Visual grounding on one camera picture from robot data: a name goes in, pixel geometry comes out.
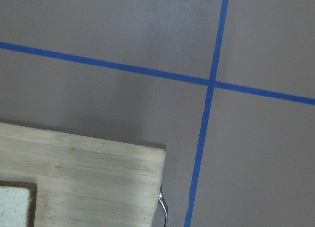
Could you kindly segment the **bread slice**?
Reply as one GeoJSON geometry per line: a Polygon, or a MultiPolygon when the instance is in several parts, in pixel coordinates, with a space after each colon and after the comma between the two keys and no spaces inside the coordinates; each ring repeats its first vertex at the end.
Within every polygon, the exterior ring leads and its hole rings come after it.
{"type": "Polygon", "coordinates": [[[0,225],[2,227],[33,227],[36,212],[37,184],[0,182],[0,225]]]}

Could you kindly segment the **wooden cutting board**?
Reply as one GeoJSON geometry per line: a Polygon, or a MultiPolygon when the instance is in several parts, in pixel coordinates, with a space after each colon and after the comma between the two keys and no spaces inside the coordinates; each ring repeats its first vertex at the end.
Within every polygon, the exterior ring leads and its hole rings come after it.
{"type": "Polygon", "coordinates": [[[0,178],[37,184],[37,227],[149,227],[165,151],[1,123],[0,178]]]}

